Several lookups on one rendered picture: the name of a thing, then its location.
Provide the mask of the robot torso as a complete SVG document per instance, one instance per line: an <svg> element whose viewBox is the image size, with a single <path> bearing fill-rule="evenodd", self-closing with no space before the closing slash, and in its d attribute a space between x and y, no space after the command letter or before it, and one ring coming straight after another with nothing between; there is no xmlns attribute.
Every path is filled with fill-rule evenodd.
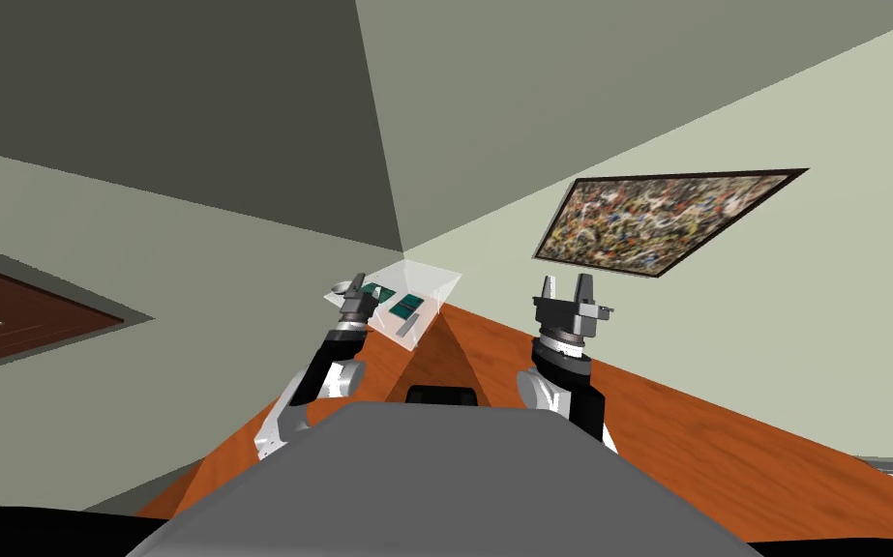
<svg viewBox="0 0 893 557"><path fill-rule="evenodd" d="M553 411L280 398L253 443L127 557L759 557Z"/></svg>

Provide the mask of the speckled painting in dark frame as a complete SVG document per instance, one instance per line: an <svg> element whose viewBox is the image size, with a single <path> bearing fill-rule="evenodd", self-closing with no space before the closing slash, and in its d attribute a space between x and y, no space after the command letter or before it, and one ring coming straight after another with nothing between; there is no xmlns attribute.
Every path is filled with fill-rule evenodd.
<svg viewBox="0 0 893 557"><path fill-rule="evenodd" d="M658 279L805 172L786 168L575 178L532 256Z"/></svg>

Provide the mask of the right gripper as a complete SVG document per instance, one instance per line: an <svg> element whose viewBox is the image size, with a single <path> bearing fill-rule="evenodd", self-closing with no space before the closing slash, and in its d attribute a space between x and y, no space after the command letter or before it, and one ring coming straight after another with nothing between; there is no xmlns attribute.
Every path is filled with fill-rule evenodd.
<svg viewBox="0 0 893 557"><path fill-rule="evenodd" d="M614 312L596 304L593 277L580 273L574 302L557 300L555 277L544 277L540 297L533 297L535 320L540 333L549 337L596 337L599 321L607 321Z"/></svg>

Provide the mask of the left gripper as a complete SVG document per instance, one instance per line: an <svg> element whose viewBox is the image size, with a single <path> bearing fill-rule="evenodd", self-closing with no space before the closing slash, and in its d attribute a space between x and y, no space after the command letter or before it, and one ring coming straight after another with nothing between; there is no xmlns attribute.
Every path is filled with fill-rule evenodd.
<svg viewBox="0 0 893 557"><path fill-rule="evenodd" d="M373 316L379 302L373 295L363 290L365 273L358 273L346 284L343 291L343 305L340 308L341 323L358 323L366 326Z"/></svg>

